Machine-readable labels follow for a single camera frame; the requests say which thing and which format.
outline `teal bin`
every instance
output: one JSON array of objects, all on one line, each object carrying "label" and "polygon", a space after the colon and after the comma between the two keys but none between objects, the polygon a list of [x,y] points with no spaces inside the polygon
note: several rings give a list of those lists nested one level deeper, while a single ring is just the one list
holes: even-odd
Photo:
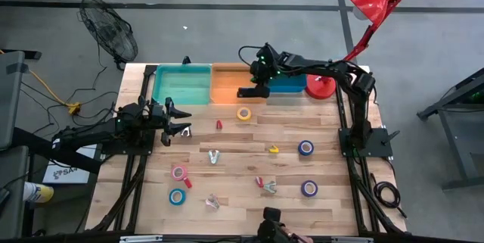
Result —
[{"label": "teal bin", "polygon": [[307,85],[306,75],[299,76],[285,76],[280,75],[274,79],[269,80],[269,88],[271,92],[302,92]]},{"label": "teal bin", "polygon": [[209,64],[161,64],[154,81],[153,100],[165,104],[209,104],[212,67]]}]

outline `wooden table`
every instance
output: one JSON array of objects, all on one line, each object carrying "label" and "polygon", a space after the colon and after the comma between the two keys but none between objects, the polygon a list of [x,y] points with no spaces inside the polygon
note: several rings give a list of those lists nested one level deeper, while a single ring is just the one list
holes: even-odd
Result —
[{"label": "wooden table", "polygon": [[[116,107],[137,101],[145,65],[126,65]],[[150,83],[148,98],[153,80]],[[273,94],[266,104],[246,105],[252,111],[249,121],[236,118],[241,106],[177,105],[179,110],[193,114],[177,120],[193,124],[193,137],[173,137],[172,145],[164,147],[160,143],[161,133],[157,133],[144,176],[136,232],[255,235],[262,222],[262,210],[269,206],[281,209],[281,221],[301,235],[356,235],[348,168],[340,155],[337,138],[340,120],[336,96],[317,101],[304,92]],[[223,123],[221,131],[216,130],[217,120]],[[369,120],[373,127],[381,125],[378,106],[372,101]],[[304,139],[315,145],[310,157],[301,157],[297,151]],[[279,147],[278,154],[269,154],[272,145]],[[222,153],[216,165],[209,162],[209,149]],[[118,155],[101,167],[87,229],[99,223],[118,198],[125,164],[126,156]],[[187,190],[183,182],[171,178],[170,170],[176,164],[188,168],[193,188]],[[387,162],[368,158],[368,167],[377,180],[395,184]],[[260,189],[255,176],[261,176],[264,182],[276,181],[277,193],[272,195]],[[314,180],[319,187],[313,198],[305,198],[300,191],[307,179]],[[168,195],[174,188],[187,190],[187,200],[182,206],[169,203]],[[205,205],[211,193],[219,197],[219,210]],[[124,224],[129,218],[130,204],[128,200]],[[370,228],[368,206],[366,202],[361,204]],[[405,221],[397,210],[384,210],[405,230]]]}]

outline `black fan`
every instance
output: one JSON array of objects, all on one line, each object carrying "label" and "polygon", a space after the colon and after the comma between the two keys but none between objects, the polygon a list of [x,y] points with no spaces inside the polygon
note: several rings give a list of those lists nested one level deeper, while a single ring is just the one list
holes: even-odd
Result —
[{"label": "black fan", "polygon": [[82,0],[79,12],[91,35],[114,57],[116,67],[124,70],[119,64],[133,61],[138,55],[131,25],[101,0]]}]

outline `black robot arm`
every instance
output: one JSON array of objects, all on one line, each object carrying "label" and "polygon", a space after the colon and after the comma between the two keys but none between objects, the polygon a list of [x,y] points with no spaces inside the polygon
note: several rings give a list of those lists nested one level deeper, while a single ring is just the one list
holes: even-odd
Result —
[{"label": "black robot arm", "polygon": [[120,107],[116,112],[117,116],[105,122],[61,130],[52,138],[52,148],[58,151],[61,149],[75,151],[86,145],[114,141],[128,146],[143,146],[144,143],[149,142],[147,132],[151,129],[162,129],[161,142],[165,146],[170,146],[169,136],[174,136],[191,125],[171,123],[170,119],[189,117],[191,114],[175,109],[171,98],[166,98],[164,107],[163,109],[162,105],[150,104],[140,97],[138,103]]},{"label": "black robot arm", "polygon": [[314,61],[288,52],[277,53],[266,43],[256,54],[258,60],[250,65],[255,88],[239,88],[238,97],[263,97],[270,94],[268,82],[281,74],[296,76],[311,74],[329,76],[337,81],[341,89],[354,104],[354,121],[350,129],[349,142],[356,149],[363,149],[371,134],[367,119],[368,99],[374,89],[375,78],[349,61]]}]

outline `blue tape roll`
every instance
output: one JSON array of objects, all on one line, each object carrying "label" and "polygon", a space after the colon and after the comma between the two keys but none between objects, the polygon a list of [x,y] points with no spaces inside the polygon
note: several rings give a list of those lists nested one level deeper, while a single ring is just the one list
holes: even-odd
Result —
[{"label": "blue tape roll", "polygon": [[300,142],[297,150],[302,156],[309,156],[315,150],[315,146],[310,141],[304,140]]},{"label": "blue tape roll", "polygon": [[[307,192],[306,191],[306,186],[307,185],[311,185],[312,186],[312,192]],[[318,193],[318,185],[316,184],[316,182],[313,182],[312,180],[307,180],[307,181],[305,181],[305,182],[302,183],[302,185],[301,185],[301,192],[302,192],[303,195],[305,195],[308,198],[314,197]]]},{"label": "blue tape roll", "polygon": [[[175,197],[176,194],[180,194],[181,198],[179,201],[175,201],[173,199],[173,197]],[[179,189],[179,188],[175,188],[173,189],[170,193],[169,193],[169,196],[168,196],[168,199],[169,199],[169,203],[173,204],[173,205],[176,205],[176,206],[179,206],[179,205],[182,205],[184,202],[185,202],[185,198],[186,198],[186,195],[185,195],[185,191]]]}]

